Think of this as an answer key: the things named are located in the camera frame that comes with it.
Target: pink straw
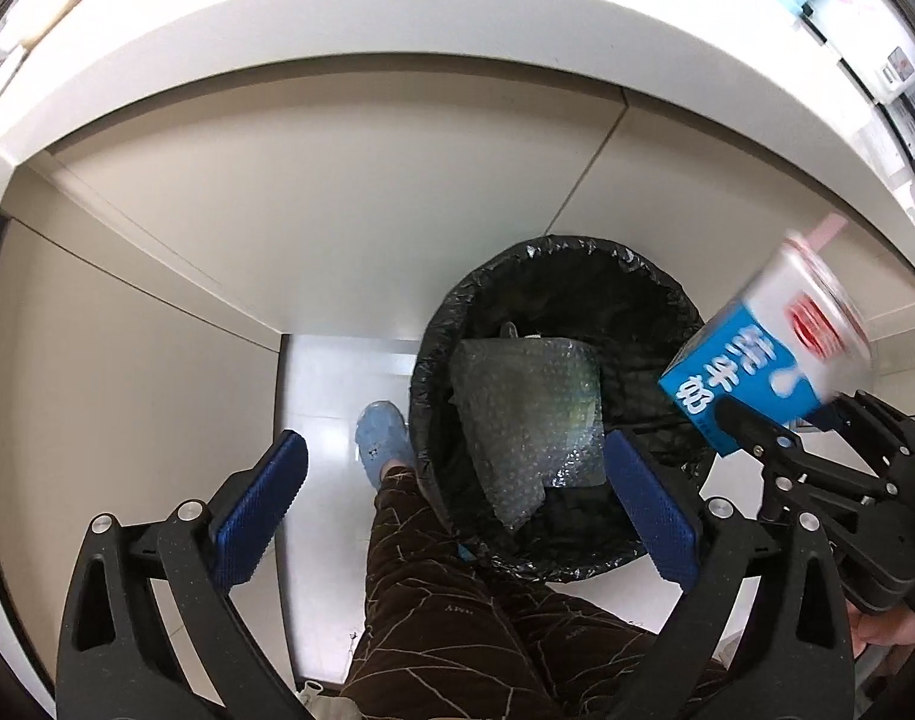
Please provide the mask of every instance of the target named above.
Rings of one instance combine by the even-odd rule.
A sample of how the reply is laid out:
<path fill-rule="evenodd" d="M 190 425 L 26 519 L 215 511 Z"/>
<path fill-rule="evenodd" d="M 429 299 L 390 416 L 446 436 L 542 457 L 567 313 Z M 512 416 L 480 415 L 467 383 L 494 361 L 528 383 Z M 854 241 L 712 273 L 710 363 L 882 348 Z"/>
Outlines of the pink straw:
<path fill-rule="evenodd" d="M 808 236 L 808 246 L 814 251 L 822 250 L 846 226 L 846 218 L 840 214 L 829 213 L 819 225 L 811 230 L 811 234 Z"/>

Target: blue gripper pad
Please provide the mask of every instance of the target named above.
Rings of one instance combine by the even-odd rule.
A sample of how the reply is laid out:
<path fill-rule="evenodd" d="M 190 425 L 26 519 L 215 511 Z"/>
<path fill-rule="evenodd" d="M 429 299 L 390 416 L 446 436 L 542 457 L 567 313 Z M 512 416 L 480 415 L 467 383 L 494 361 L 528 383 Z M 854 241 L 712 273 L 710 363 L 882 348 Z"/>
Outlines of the blue gripper pad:
<path fill-rule="evenodd" d="M 214 514 L 211 579 L 223 592 L 253 575 L 281 519 L 307 478 L 307 444 L 281 432 L 257 465 L 221 485 L 209 507 Z"/>
<path fill-rule="evenodd" d="M 700 573 L 697 533 L 647 461 L 619 430 L 604 440 L 604 469 L 657 572 L 689 592 Z"/>

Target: brown pants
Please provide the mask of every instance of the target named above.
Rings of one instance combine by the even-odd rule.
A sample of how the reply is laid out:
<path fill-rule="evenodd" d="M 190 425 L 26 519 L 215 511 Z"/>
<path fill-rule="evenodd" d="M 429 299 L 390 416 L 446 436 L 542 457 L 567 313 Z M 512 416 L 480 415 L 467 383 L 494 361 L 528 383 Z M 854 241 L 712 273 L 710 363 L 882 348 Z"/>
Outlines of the brown pants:
<path fill-rule="evenodd" d="M 417 487 L 377 494 L 366 629 L 341 693 L 368 718 L 594 717 L 655 637 L 542 583 L 474 570 Z M 726 676 L 712 661 L 691 702 Z"/>

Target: white floor tile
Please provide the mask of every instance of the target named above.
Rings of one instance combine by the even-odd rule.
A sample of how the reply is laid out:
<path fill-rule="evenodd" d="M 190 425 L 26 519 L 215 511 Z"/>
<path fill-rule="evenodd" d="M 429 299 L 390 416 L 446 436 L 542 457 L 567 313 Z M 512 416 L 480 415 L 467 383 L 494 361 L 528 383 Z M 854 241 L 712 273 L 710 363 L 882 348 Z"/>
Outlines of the white floor tile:
<path fill-rule="evenodd" d="M 170 591 L 170 584 L 163 579 L 152 579 L 151 589 L 154 591 L 158 609 L 161 610 L 164 630 L 168 637 L 172 637 L 184 627 L 184 620 L 181 619 L 181 613 L 177 609 L 174 594 Z"/>
<path fill-rule="evenodd" d="M 374 489 L 356 457 L 358 415 L 390 400 L 406 415 L 417 344 L 293 338 L 283 427 L 307 441 L 310 468 L 278 534 L 281 600 L 294 672 L 342 683 L 364 626 Z"/>
<path fill-rule="evenodd" d="M 190 689 L 197 695 L 223 704 L 211 683 L 211 679 L 201 664 L 201 659 L 190 641 L 190 634 L 180 620 L 180 613 L 169 587 L 165 583 L 155 583 L 155 594 L 158 603 L 166 598 L 166 608 L 173 608 L 177 615 L 178 625 L 173 632 L 168 628 L 170 643 L 174 654 L 180 661 Z M 284 636 L 283 615 L 281 615 L 281 595 L 278 591 L 277 560 L 274 549 L 269 549 L 257 564 L 257 570 L 251 581 L 239 584 L 230 591 L 230 600 L 238 610 L 241 619 L 251 632 L 260 649 L 271 661 L 271 665 L 281 675 L 288 688 L 294 689 L 294 676 L 290 669 L 287 654 L 287 641 Z M 167 614 L 163 615 L 167 624 Z"/>
<path fill-rule="evenodd" d="M 286 362 L 283 423 L 301 433 L 310 471 L 278 536 L 281 601 L 301 678 L 342 683 L 363 630 L 367 541 L 374 490 L 356 459 L 353 429 L 363 408 L 390 400 L 407 413 L 416 343 L 370 338 L 294 338 Z M 715 462 L 701 494 L 731 500 L 747 517 L 761 504 L 761 466 L 739 452 Z M 650 557 L 555 589 L 660 631 L 680 597 Z M 745 580 L 724 631 L 742 630 L 757 580 Z"/>

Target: blue milk carton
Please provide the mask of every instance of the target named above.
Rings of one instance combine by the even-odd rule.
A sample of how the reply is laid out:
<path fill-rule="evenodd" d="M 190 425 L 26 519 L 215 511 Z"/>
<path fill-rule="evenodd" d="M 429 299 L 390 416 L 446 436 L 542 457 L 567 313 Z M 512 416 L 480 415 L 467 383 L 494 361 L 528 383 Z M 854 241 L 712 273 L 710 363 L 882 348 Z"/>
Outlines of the blue milk carton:
<path fill-rule="evenodd" d="M 870 382 L 871 348 L 857 309 L 793 232 L 660 379 L 721 455 L 739 449 L 713 418 L 713 401 L 722 395 L 787 424 Z"/>

